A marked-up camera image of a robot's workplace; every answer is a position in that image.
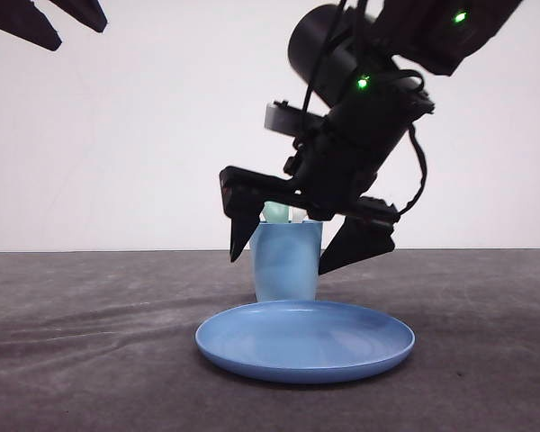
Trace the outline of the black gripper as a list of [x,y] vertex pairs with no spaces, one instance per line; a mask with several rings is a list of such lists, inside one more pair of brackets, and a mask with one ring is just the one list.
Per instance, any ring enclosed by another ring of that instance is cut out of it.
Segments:
[[[413,69],[355,77],[320,122],[297,136],[297,152],[284,167],[293,186],[290,180],[236,166],[222,169],[223,211],[231,219],[230,261],[238,259],[257,229],[266,202],[303,208],[317,221],[345,215],[320,257],[320,275],[392,252],[396,217],[418,202],[428,179],[414,127],[434,110],[424,85],[423,76]],[[404,135],[416,153],[421,178],[414,196],[398,210],[365,192]]]

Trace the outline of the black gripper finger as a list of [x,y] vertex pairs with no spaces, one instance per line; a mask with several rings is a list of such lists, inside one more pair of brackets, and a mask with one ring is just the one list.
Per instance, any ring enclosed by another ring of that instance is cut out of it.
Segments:
[[58,8],[95,32],[107,26],[104,10],[97,0],[51,0]]
[[33,1],[0,0],[0,30],[55,51],[62,44],[49,19]]

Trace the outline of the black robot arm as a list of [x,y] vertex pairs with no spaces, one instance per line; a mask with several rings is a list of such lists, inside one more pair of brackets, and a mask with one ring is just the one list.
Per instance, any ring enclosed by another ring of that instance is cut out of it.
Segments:
[[400,139],[434,110],[422,73],[452,75],[517,8],[515,1],[387,1],[376,17],[365,2],[308,12],[292,32],[288,59],[328,113],[270,103],[265,126],[293,137],[284,177],[235,166],[220,172],[230,258],[240,256],[268,202],[315,221],[344,216],[320,257],[321,274],[391,252],[402,212],[367,191]]

